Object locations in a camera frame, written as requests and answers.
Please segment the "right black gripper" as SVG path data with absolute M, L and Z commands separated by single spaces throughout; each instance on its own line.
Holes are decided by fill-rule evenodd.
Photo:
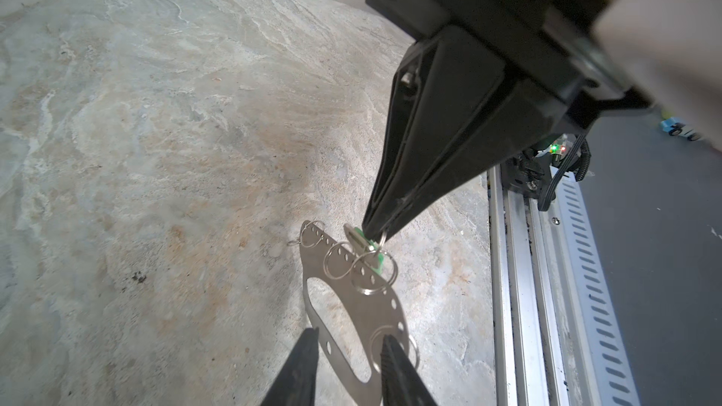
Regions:
M 566 114 L 587 123 L 584 114 L 652 107 L 592 39 L 609 0 L 367 3 L 417 41 L 393 77 L 368 237 L 394 236 L 443 195 L 558 133 Z M 504 60 L 539 86 L 503 80 Z

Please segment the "green plastic key tag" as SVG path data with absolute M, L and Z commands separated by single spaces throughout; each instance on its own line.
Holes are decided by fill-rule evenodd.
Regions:
M 357 255 L 366 254 L 365 261 L 372 269 L 381 274 L 384 268 L 385 254 L 379 250 L 378 244 L 368 240 L 359 227 L 353 227 L 348 239 Z

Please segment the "metal key holder plate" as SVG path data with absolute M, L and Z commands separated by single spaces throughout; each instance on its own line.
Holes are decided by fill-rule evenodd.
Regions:
M 383 338 L 391 335 L 398 340 L 407 355 L 413 355 L 414 368 L 419 367 L 417 342 L 409 334 L 402 304 L 393 285 L 399 267 L 384 248 L 385 239 L 376 242 L 385 254 L 383 272 L 376 273 L 365 261 L 366 254 L 355 253 L 348 234 L 352 226 L 344 227 L 345 241 L 336 241 L 325 231 L 319 220 L 304 221 L 295 243 L 299 247 L 303 269 L 303 297 L 311 326 L 319 329 L 319 342 L 331 368 L 353 401 L 358 405 L 382 403 L 381 351 Z M 370 378 L 361 380 L 334 340 L 331 326 L 326 324 L 314 308 L 308 280 L 325 283 L 340 299 L 364 350 L 370 366 Z

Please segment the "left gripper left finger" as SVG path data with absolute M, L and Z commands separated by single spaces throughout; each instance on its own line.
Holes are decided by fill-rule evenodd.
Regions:
M 293 346 L 261 406 L 313 406 L 318 363 L 319 329 L 307 328 Z

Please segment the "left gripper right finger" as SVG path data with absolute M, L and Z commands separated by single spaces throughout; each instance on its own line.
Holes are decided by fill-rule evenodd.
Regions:
M 383 339 L 381 378 L 385 406 L 437 405 L 402 346 L 391 335 Z

